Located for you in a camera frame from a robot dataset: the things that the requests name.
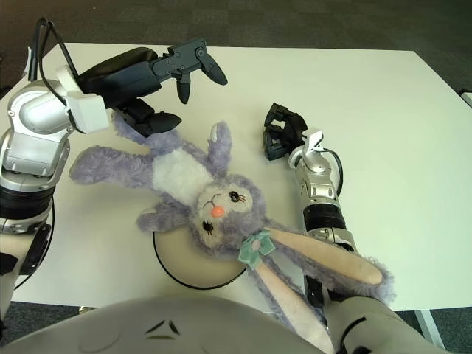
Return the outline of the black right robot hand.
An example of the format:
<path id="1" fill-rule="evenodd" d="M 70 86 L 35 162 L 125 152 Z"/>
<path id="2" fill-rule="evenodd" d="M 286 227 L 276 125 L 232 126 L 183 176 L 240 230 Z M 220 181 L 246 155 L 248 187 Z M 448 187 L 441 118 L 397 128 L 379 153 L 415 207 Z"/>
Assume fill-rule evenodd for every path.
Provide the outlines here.
<path id="1" fill-rule="evenodd" d="M 273 103 L 264 122 L 263 147 L 269 161 L 291 154 L 304 145 L 302 132 L 308 129 L 304 119 L 296 112 Z"/>

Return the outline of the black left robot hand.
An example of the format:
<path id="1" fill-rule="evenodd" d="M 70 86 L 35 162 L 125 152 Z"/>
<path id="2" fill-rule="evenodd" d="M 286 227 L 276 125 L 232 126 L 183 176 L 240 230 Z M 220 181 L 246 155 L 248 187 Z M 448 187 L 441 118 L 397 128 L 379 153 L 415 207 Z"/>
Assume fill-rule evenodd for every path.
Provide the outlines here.
<path id="1" fill-rule="evenodd" d="M 101 96 L 106 108 L 121 113 L 131 128 L 147 138 L 174 129 L 181 118 L 163 111 L 155 112 L 142 98 L 158 91 L 162 82 L 174 79 L 178 98 L 183 104 L 188 103 L 190 75 L 199 69 L 219 85 L 228 83 L 202 38 L 171 46 L 163 55 L 147 47 L 129 50 L 80 74 L 77 83 L 84 93 Z"/>

